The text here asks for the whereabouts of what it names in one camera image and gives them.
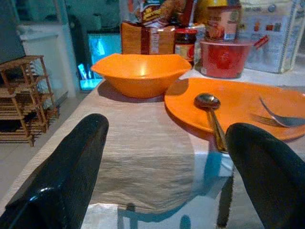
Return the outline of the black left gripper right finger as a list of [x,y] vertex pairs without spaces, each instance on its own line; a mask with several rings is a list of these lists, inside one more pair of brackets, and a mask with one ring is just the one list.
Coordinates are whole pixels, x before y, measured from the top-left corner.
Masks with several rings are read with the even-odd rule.
[[232,124],[225,137],[264,228],[303,229],[305,162],[286,143],[251,124]]

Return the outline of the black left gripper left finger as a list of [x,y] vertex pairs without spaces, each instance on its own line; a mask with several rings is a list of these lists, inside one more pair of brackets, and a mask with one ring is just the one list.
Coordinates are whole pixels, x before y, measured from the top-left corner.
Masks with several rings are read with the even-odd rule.
[[0,217],[2,229],[79,229],[97,180],[109,129],[83,118],[25,180]]

